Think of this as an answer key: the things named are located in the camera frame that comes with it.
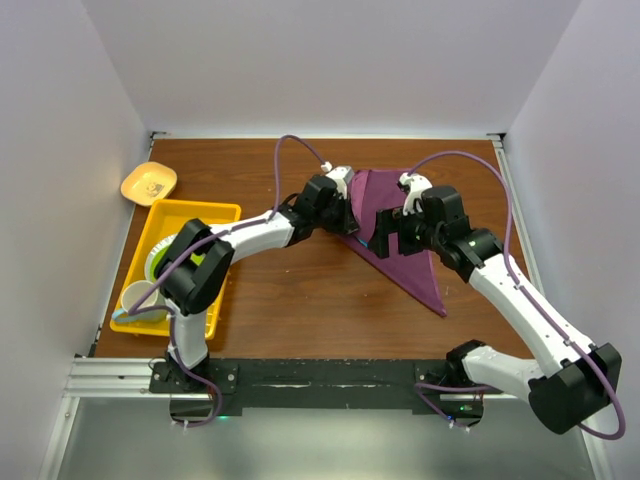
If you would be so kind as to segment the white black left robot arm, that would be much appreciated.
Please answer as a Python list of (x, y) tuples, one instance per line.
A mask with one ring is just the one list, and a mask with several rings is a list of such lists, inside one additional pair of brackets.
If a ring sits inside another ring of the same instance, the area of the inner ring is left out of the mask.
[(261, 216), (224, 225), (192, 219), (182, 227), (155, 267), (159, 292), (170, 309), (166, 363), (178, 388), (196, 392), (207, 387), (207, 310), (231, 265), (293, 246), (319, 228), (337, 234), (358, 230), (348, 194), (353, 176), (352, 168), (339, 166), (313, 176), (300, 193)]

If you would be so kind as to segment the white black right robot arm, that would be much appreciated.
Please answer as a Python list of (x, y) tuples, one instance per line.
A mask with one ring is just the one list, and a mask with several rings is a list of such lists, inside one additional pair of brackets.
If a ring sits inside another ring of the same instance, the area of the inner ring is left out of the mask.
[(550, 431), (583, 426), (607, 406), (622, 411), (616, 387), (622, 359), (611, 344), (596, 345), (564, 319), (512, 262), (502, 242), (486, 228), (471, 226), (460, 194), (405, 175), (398, 183), (403, 206), (380, 210), (369, 248), (389, 255), (396, 235), (400, 254), (429, 250), (484, 296), (524, 341), (533, 357), (500, 353), (468, 341), (447, 355), (445, 379), (459, 393), (476, 385), (526, 402)]

